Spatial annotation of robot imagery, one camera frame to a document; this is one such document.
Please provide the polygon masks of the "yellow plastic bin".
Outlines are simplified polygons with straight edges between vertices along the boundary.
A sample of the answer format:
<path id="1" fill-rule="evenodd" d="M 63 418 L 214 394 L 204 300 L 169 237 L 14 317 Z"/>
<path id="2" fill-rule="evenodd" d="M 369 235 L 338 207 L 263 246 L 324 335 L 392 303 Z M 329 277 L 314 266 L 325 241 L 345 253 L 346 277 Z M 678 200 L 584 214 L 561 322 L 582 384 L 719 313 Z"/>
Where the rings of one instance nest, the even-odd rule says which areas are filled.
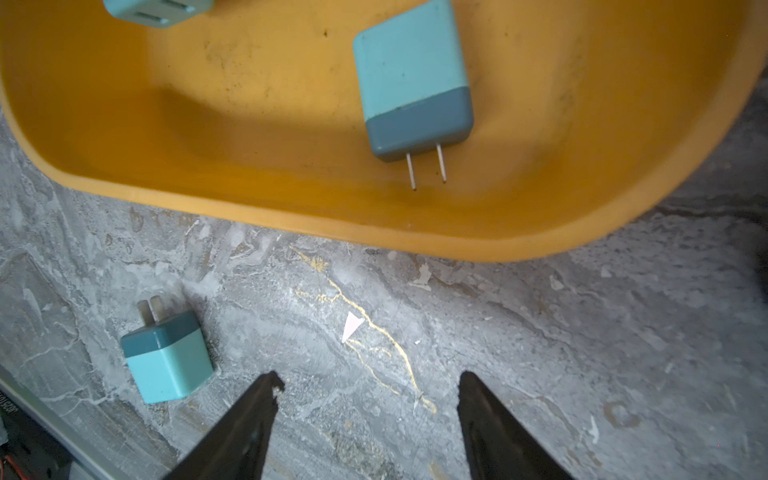
<path id="1" fill-rule="evenodd" d="M 63 186 L 470 261 L 632 221 L 718 145 L 767 59 L 763 1 L 458 1 L 470 137 L 371 152 L 357 33 L 408 1 L 223 1 L 165 29 L 1 5 L 1 103 Z"/>

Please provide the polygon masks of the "teal plug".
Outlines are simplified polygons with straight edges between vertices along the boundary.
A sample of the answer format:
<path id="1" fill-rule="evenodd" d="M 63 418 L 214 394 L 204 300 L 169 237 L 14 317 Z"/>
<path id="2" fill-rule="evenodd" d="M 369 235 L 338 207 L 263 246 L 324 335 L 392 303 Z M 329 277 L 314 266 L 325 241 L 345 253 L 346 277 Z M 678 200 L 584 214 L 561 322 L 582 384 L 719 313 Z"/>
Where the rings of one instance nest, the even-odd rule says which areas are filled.
<path id="1" fill-rule="evenodd" d="M 138 302 L 137 309 L 143 326 L 123 335 L 120 346 L 143 401 L 187 397 L 213 374 L 196 313 L 171 314 L 158 295 Z"/>
<path id="2" fill-rule="evenodd" d="M 470 84 L 450 1 L 434 0 L 356 35 L 354 61 L 372 153 L 404 160 L 417 188 L 413 157 L 465 141 L 474 126 Z"/>
<path id="3" fill-rule="evenodd" d="M 166 28 L 210 10 L 214 0 L 103 0 L 113 17 L 139 25 Z"/>

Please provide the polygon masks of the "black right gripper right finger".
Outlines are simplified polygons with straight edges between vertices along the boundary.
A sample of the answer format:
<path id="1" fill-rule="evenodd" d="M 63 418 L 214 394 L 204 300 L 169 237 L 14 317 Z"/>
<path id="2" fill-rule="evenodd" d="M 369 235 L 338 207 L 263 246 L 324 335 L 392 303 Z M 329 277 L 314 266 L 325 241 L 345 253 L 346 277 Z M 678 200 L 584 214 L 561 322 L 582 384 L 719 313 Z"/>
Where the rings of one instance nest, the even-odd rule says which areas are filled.
<path id="1" fill-rule="evenodd" d="M 459 381 L 457 412 L 473 479 L 569 479 L 568 473 L 473 372 Z"/>

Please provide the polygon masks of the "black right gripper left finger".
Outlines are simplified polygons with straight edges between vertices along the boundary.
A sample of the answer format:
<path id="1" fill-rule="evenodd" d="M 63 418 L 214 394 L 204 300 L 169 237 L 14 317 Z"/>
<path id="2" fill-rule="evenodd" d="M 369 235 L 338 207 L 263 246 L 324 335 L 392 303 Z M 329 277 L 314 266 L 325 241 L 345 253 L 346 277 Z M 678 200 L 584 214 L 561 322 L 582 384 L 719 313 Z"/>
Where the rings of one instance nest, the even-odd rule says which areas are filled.
<path id="1" fill-rule="evenodd" d="M 276 372 L 260 375 L 166 477 L 261 479 L 279 408 L 275 391 L 284 388 Z"/>

